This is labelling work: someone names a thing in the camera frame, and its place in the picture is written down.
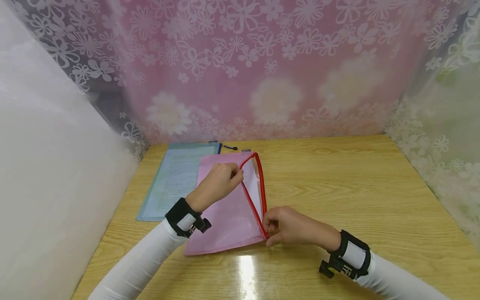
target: black clip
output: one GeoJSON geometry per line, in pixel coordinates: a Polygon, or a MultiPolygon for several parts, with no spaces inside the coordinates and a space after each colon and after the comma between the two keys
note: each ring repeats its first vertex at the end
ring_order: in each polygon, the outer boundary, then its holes
{"type": "Polygon", "coordinates": [[[333,270],[343,273],[350,277],[351,279],[355,279],[359,276],[357,269],[355,269],[352,265],[344,261],[343,259],[335,256],[330,256],[329,262],[322,261],[320,264],[320,268],[318,272],[322,273],[323,275],[327,276],[328,278],[333,278],[335,273],[333,270]]]}
{"type": "Polygon", "coordinates": [[[232,150],[235,150],[235,151],[238,150],[238,147],[230,147],[230,146],[227,146],[227,145],[223,145],[223,146],[227,149],[232,149],[232,150]]]}
{"type": "Polygon", "coordinates": [[[207,229],[209,229],[212,224],[210,224],[210,221],[208,221],[207,219],[202,220],[202,218],[196,218],[193,226],[195,226],[195,228],[200,230],[202,233],[205,233],[205,231],[207,231],[207,229]]]}

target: right hand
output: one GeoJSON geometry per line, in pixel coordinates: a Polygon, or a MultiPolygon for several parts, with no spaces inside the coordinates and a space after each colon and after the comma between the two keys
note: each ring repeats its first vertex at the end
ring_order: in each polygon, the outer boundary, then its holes
{"type": "Polygon", "coordinates": [[[291,207],[270,209],[264,215],[263,227],[270,233],[268,247],[280,243],[315,244],[327,251],[340,247],[340,232],[334,227],[302,215],[291,207]]]}

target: sheer curtain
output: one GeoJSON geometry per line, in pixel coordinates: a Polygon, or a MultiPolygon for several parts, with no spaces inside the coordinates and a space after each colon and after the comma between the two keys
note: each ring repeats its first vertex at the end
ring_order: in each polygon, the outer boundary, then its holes
{"type": "Polygon", "coordinates": [[[459,2],[435,13],[438,39],[385,131],[480,250],[480,1],[459,2]]]}
{"type": "Polygon", "coordinates": [[[381,133],[451,1],[11,0],[142,157],[150,143],[381,133]]]}
{"type": "Polygon", "coordinates": [[[138,162],[1,1],[0,127],[0,299],[69,299],[138,162]]]}

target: white flower pattern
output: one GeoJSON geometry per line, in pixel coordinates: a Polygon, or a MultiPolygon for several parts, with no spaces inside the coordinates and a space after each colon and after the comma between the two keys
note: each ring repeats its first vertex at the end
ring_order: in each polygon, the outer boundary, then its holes
{"type": "Polygon", "coordinates": [[[235,69],[235,67],[227,67],[227,75],[229,78],[233,78],[237,76],[239,70],[235,69]]]}
{"type": "Polygon", "coordinates": [[[285,47],[282,47],[283,57],[292,60],[297,55],[297,47],[288,43],[285,47]]]}
{"type": "Polygon", "coordinates": [[[446,6],[442,6],[442,7],[438,8],[437,11],[435,12],[435,14],[433,15],[434,22],[436,24],[442,23],[443,21],[445,21],[448,18],[449,12],[450,11],[446,6]]]}
{"type": "Polygon", "coordinates": [[[291,32],[290,30],[282,30],[278,36],[277,36],[277,39],[276,41],[282,45],[286,45],[288,43],[290,43],[291,41],[293,41],[293,32],[291,32]]]}
{"type": "Polygon", "coordinates": [[[178,61],[177,48],[170,42],[165,42],[165,45],[158,50],[158,59],[160,64],[166,63],[170,67],[174,66],[178,61]]]}
{"type": "Polygon", "coordinates": [[[276,23],[280,26],[282,29],[287,29],[289,28],[292,23],[293,23],[293,17],[291,13],[283,13],[280,15],[276,23]]]}
{"type": "Polygon", "coordinates": [[[338,0],[336,8],[340,13],[336,17],[337,24],[344,24],[345,22],[353,23],[361,16],[361,8],[363,0],[338,0]]]}
{"type": "Polygon", "coordinates": [[[362,50],[363,45],[371,45],[375,42],[375,35],[378,33],[377,28],[368,29],[368,23],[363,23],[357,28],[357,34],[348,39],[350,44],[356,44],[353,51],[358,53],[362,50]]]}
{"type": "Polygon", "coordinates": [[[448,38],[452,37],[457,31],[458,25],[455,24],[455,20],[452,20],[449,24],[436,25],[425,37],[425,41],[428,42],[428,49],[437,49],[441,44],[445,43],[448,38]]]}
{"type": "Polygon", "coordinates": [[[184,84],[186,84],[189,80],[187,74],[185,73],[179,73],[178,79],[184,84]]]}
{"type": "Polygon", "coordinates": [[[160,27],[154,12],[147,7],[137,6],[136,11],[132,12],[130,18],[132,23],[132,32],[138,33],[141,40],[146,40],[156,33],[160,27]]]}
{"type": "Polygon", "coordinates": [[[363,57],[346,60],[337,71],[328,74],[318,88],[318,96],[328,100],[332,111],[345,111],[370,96],[382,78],[373,63],[363,57]]]}
{"type": "Polygon", "coordinates": [[[319,47],[319,54],[333,56],[336,54],[336,48],[340,46],[338,36],[324,35],[319,47]]]}
{"type": "Polygon", "coordinates": [[[167,38],[177,39],[180,32],[180,25],[177,18],[163,22],[162,33],[167,35],[167,38]]]}
{"type": "Polygon", "coordinates": [[[205,10],[198,11],[198,18],[197,18],[198,31],[203,32],[204,35],[213,34],[214,29],[216,27],[214,18],[215,17],[213,14],[208,13],[205,10]]]}
{"type": "Polygon", "coordinates": [[[252,93],[250,106],[259,122],[278,125],[288,122],[303,97],[303,92],[291,81],[267,77],[252,93]]]}
{"type": "Polygon", "coordinates": [[[303,34],[298,35],[297,43],[297,53],[306,53],[310,54],[312,51],[317,50],[320,47],[320,41],[322,40],[322,35],[319,33],[318,29],[306,28],[303,31],[303,34]]]}
{"type": "Polygon", "coordinates": [[[240,34],[244,29],[253,31],[258,27],[256,17],[261,14],[261,7],[255,0],[232,1],[227,7],[227,19],[232,22],[234,33],[240,34]]]}
{"type": "Polygon", "coordinates": [[[105,53],[102,49],[102,42],[90,35],[85,35],[80,32],[74,34],[74,41],[72,45],[78,49],[80,54],[86,54],[88,58],[101,57],[105,53]]]}
{"type": "Polygon", "coordinates": [[[258,60],[258,50],[257,49],[250,49],[247,45],[242,47],[242,53],[239,55],[240,61],[245,61],[245,65],[247,67],[252,66],[252,61],[258,60]]]}
{"type": "Polygon", "coordinates": [[[278,69],[278,62],[273,59],[268,59],[265,64],[265,74],[275,74],[278,69]]]}
{"type": "Polygon", "coordinates": [[[431,60],[429,60],[425,66],[427,67],[427,70],[435,70],[440,67],[440,62],[442,61],[441,57],[432,57],[431,60]]]}
{"type": "Polygon", "coordinates": [[[283,12],[283,5],[280,0],[265,0],[265,5],[260,8],[262,13],[267,15],[267,21],[278,19],[278,15],[283,12]]]}
{"type": "Polygon", "coordinates": [[[100,64],[97,64],[96,60],[88,60],[88,66],[91,68],[89,75],[93,78],[98,78],[102,76],[102,79],[106,82],[112,81],[110,76],[115,70],[110,67],[110,64],[107,61],[101,61],[100,64]]]}
{"type": "Polygon", "coordinates": [[[147,109],[149,122],[168,135],[187,131],[187,125],[192,122],[190,111],[174,95],[160,92],[152,101],[152,106],[147,109]]]}
{"type": "Polygon", "coordinates": [[[295,26],[297,28],[315,25],[324,14],[324,0],[297,0],[297,7],[293,10],[295,18],[295,26]]]}

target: wrist strap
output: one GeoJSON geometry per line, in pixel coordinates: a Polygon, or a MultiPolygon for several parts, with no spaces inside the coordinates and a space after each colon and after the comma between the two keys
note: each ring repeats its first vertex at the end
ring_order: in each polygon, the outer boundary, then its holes
{"type": "Polygon", "coordinates": [[[342,230],[340,235],[342,238],[340,247],[329,252],[329,262],[322,261],[318,271],[328,278],[333,278],[335,271],[344,273],[351,279],[367,275],[372,259],[370,247],[345,230],[342,230]]]}
{"type": "Polygon", "coordinates": [[[167,212],[165,218],[179,237],[189,238],[195,229],[204,233],[212,226],[207,219],[202,219],[201,216],[201,213],[197,213],[188,205],[185,198],[180,198],[167,212]]]}

